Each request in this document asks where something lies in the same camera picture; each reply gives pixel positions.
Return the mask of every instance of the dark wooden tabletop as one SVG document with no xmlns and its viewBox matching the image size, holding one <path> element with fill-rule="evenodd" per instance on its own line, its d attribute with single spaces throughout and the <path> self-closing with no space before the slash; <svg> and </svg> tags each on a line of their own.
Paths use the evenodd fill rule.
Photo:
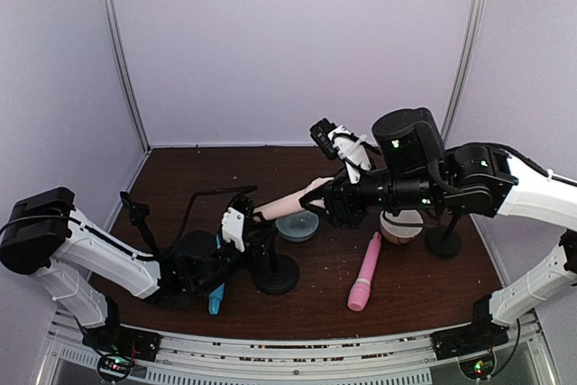
<svg viewBox="0 0 577 385">
<path fill-rule="evenodd" d="M 155 150 L 132 190 L 133 200 L 151 206 L 148 223 L 161 246 L 173 241 L 190 195 L 201 189 L 256 184 L 256 204 L 301 189 L 311 180 L 335 172 L 317 148 L 221 148 Z M 201 197 L 188 230 L 218 228 L 229 197 Z M 210 316 L 207 300 L 179 310 L 165 310 L 133 298 L 98 276 L 96 289 L 120 307 L 121 319 L 174 333 L 232 338 L 311 339 L 389 335 L 456 325 L 471 320 L 472 303 L 500 287 L 479 235 L 465 217 L 457 232 L 463 250 L 441 260 L 425 247 L 422 235 L 408 245 L 384 243 L 372 282 L 371 299 L 360 313 L 346 306 L 365 248 L 378 230 L 370 215 L 357 230 L 335 229 L 326 222 L 306 243 L 281 238 L 277 251 L 300 266 L 295 289 L 281 296 L 260 293 L 242 270 L 226 284 L 219 316 Z M 123 211 L 113 234 L 147 252 Z"/>
</svg>

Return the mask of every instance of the light blue bowl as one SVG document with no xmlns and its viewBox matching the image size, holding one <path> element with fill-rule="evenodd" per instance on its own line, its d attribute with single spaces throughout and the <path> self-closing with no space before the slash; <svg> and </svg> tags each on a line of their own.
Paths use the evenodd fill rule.
<svg viewBox="0 0 577 385">
<path fill-rule="evenodd" d="M 308 241 L 318 230 L 318 215 L 310 211 L 299 212 L 279 218 L 275 225 L 280 236 L 291 243 Z"/>
</svg>

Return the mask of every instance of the white wall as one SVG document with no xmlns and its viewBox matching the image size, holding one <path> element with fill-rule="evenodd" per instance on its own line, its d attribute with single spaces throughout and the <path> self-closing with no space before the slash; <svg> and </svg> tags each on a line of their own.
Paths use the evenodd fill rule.
<svg viewBox="0 0 577 385">
<path fill-rule="evenodd" d="M 115 0 L 155 146 L 310 144 L 427 105 L 443 119 L 470 0 Z"/>
<path fill-rule="evenodd" d="M 463 105 L 449 145 L 510 144 L 577 177 L 577 3 L 487 0 Z M 521 218 L 483 219 L 508 281 L 535 266 L 562 228 Z M 577 291 L 538 309 L 563 384 L 577 384 Z"/>
<path fill-rule="evenodd" d="M 0 0 L 0 221 L 64 185 L 103 224 L 142 154 L 101 0 Z M 55 305 L 0 266 L 0 382 L 31 383 Z"/>
</svg>

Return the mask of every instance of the black round base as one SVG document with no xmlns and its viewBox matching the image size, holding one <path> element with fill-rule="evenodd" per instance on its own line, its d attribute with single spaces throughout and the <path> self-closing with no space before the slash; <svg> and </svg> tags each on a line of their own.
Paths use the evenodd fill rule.
<svg viewBox="0 0 577 385">
<path fill-rule="evenodd" d="M 451 232 L 449 236 L 443 239 L 446 227 L 440 225 L 425 232 L 425 244 L 429 251 L 435 256 L 451 259 L 461 251 L 463 242 L 461 236 L 456 232 Z"/>
<path fill-rule="evenodd" d="M 298 265 L 290 257 L 284 254 L 277 254 L 279 269 L 273 272 L 267 261 L 264 269 L 256 274 L 252 274 L 254 286 L 261 292 L 269 295 L 281 295 L 297 286 Z"/>
</svg>

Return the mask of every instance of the pink marker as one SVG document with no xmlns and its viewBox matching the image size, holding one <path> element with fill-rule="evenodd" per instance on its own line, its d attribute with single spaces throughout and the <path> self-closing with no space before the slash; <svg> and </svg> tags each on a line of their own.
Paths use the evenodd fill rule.
<svg viewBox="0 0 577 385">
<path fill-rule="evenodd" d="M 348 306 L 352 311 L 363 311 L 371 296 L 371 281 L 379 259 L 381 236 L 375 232 L 369 242 L 367 252 L 364 254 L 359 277 L 354 282 L 349 294 Z"/>
</svg>

